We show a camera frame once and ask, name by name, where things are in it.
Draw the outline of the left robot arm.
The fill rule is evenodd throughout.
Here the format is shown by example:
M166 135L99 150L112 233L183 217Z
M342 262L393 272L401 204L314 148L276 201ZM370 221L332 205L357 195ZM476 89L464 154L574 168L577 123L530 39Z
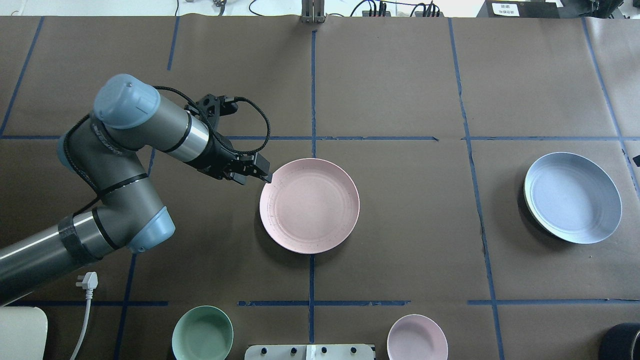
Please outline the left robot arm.
M178 89L146 84L130 74L110 78L93 109L58 142L58 157L95 198L58 224L1 251L1 305L7 306L59 277L127 248L144 253L176 226L137 155L149 146L217 180L244 185L272 181L262 148L238 150L218 130L239 103L265 112L244 96L205 95L194 101Z

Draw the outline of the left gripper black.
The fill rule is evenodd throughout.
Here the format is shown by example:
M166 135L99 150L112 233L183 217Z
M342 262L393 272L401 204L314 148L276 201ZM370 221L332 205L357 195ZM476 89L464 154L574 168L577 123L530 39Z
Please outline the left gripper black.
M271 183L273 177L270 162L263 155L238 153L232 148L231 142L220 141L215 136L209 137L202 153L189 161L189 166L211 178L240 185L245 185L249 177L266 183Z

